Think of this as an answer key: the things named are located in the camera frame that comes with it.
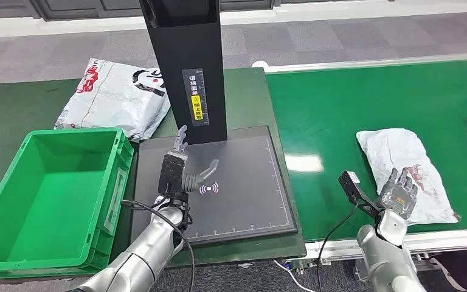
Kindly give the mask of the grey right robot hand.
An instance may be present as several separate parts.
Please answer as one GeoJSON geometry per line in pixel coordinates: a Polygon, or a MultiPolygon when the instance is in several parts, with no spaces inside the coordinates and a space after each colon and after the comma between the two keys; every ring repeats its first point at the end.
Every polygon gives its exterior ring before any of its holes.
{"type": "Polygon", "coordinates": [[[418,193],[418,187],[408,174],[406,168],[403,168],[400,174],[396,168],[393,168],[376,199],[378,207],[391,209],[405,220],[412,214],[418,193]]]}

